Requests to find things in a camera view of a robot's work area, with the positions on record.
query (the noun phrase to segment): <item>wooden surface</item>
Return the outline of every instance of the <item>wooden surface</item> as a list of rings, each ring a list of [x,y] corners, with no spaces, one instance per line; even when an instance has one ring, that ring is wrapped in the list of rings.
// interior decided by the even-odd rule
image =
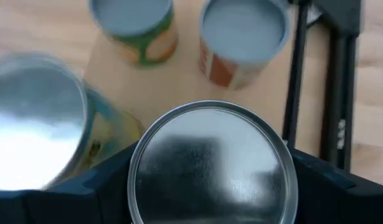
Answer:
[[[197,70],[199,1],[176,0],[182,11],[176,14],[177,23],[188,26],[179,27],[181,43],[175,56],[165,66],[140,71],[127,67],[98,35],[86,0],[0,0],[0,56],[23,50],[57,55],[79,73],[86,70],[92,85],[145,126],[187,101],[225,99],[254,110],[280,133],[291,42],[252,85],[225,91]],[[364,17],[356,70],[352,171],[383,184],[383,0],[367,1]],[[320,27],[309,31],[297,146],[314,155],[321,127],[327,39]]]

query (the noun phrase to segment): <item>reflective metal surface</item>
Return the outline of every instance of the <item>reflective metal surface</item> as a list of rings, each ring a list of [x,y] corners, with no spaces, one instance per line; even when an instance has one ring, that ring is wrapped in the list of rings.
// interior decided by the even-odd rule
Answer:
[[[0,60],[0,190],[43,189],[69,169],[87,117],[69,73],[46,55]]]
[[[128,179],[134,224],[293,223],[295,168],[253,112],[198,101],[164,115],[139,142]]]

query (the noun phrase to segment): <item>can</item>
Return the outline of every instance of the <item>can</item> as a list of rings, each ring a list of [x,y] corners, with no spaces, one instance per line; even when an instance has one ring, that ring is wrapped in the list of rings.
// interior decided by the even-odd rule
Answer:
[[[134,143],[139,122],[55,57],[0,59],[0,190],[44,190]]]
[[[291,154],[262,118],[224,101],[160,117],[130,161],[128,207],[142,223],[293,223]]]
[[[90,0],[90,10],[132,65],[157,65],[176,51],[172,0]]]
[[[201,72],[230,89],[250,83],[284,47],[284,4],[275,0],[209,0],[200,18]]]

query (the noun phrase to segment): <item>metal bar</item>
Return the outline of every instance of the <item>metal bar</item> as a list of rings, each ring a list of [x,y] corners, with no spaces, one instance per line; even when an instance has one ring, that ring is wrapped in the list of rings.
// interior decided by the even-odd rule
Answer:
[[[289,149],[294,148],[296,139],[296,125],[298,123],[303,60],[305,57],[305,43],[308,29],[306,25],[308,9],[308,2],[299,6],[298,26],[296,28],[295,40],[293,44],[290,81],[288,84],[288,95],[286,99],[283,123],[283,139],[286,141]]]
[[[343,110],[343,77],[345,66],[346,38],[335,29],[331,30],[330,54],[324,102],[323,126],[321,130],[320,158],[338,165],[338,149],[343,148],[345,123],[341,119]]]
[[[353,106],[354,106],[354,74],[356,66],[356,38],[348,38],[346,44],[346,67],[344,76],[344,110],[342,119],[345,120],[344,144],[339,151],[338,167],[348,172],[351,170]]]

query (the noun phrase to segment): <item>blurry can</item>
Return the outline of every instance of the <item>blurry can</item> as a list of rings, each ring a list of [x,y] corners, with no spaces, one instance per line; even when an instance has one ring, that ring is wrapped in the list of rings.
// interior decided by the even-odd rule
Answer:
[[[172,0],[90,0],[90,10],[130,64],[156,65],[176,50]]]
[[[200,70],[220,86],[244,86],[284,47],[288,32],[277,1],[209,0],[200,19]]]
[[[59,59],[24,53],[0,60],[0,190],[49,188],[140,136],[132,115]]]

